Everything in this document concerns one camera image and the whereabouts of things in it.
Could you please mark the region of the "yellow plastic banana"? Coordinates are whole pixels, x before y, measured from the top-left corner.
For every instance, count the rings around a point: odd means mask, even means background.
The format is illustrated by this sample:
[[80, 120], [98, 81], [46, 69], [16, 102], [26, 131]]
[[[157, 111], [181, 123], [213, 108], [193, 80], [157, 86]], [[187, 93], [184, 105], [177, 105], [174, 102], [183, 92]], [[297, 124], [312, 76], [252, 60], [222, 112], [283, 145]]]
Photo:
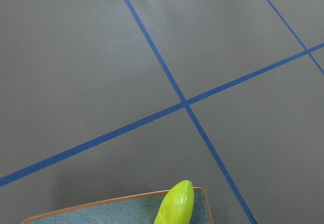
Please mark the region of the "yellow plastic banana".
[[154, 223], [190, 223], [194, 206], [193, 183], [182, 180], [163, 198]]

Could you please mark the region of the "grey square plate orange rim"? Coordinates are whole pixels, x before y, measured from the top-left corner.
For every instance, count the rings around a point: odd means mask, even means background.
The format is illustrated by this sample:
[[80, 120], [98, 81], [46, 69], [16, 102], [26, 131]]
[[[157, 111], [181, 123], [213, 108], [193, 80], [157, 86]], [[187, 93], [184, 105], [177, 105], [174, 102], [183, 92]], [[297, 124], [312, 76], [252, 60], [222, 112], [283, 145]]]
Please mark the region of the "grey square plate orange rim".
[[168, 191], [113, 198], [27, 218], [23, 223], [154, 223]]

